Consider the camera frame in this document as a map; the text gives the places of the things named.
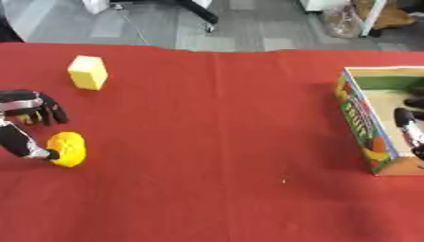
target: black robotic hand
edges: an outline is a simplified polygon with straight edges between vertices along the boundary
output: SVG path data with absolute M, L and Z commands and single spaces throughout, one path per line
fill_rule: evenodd
M 0 112 L 5 116 L 27 115 L 32 124 L 41 120 L 49 126 L 51 116 L 58 124 L 68 122 L 66 113 L 53 98 L 24 89 L 0 91 Z
M 58 151 L 39 147 L 37 143 L 18 126 L 4 120 L 0 120 L 0 146 L 18 157 L 47 160 L 57 160 L 60 158 Z
M 26 132 L 5 119 L 20 115 L 27 115 L 33 124 L 41 120 L 49 126 L 51 116 L 58 124 L 63 124 L 68 118 L 61 106 L 43 93 L 30 90 L 0 91 L 0 146 L 19 157 L 60 159 L 58 151 L 38 147 Z

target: cardboard box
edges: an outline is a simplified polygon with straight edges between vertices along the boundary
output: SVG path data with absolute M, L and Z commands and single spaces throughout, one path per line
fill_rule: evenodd
M 416 85 L 424 86 L 424 67 L 345 68 L 337 81 L 340 108 L 376 175 L 424 175 L 424 161 L 411 152 L 394 119 L 394 109 L 404 107 L 408 88 Z M 424 130 L 423 121 L 417 124 Z

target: yellow cube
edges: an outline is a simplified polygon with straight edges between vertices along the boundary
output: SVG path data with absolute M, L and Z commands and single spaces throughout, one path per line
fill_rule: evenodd
M 99 57 L 77 56 L 68 68 L 78 88 L 100 90 L 108 77 L 103 61 Z

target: red table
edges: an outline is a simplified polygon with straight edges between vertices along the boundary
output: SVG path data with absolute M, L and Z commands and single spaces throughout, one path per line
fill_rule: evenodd
M 104 58 L 100 92 L 66 74 Z M 54 96 L 88 159 L 65 169 L 0 150 L 2 242 L 422 241 L 423 178 L 368 172 L 336 107 L 344 66 L 422 65 L 424 53 L 193 53 L 1 44 L 1 89 Z

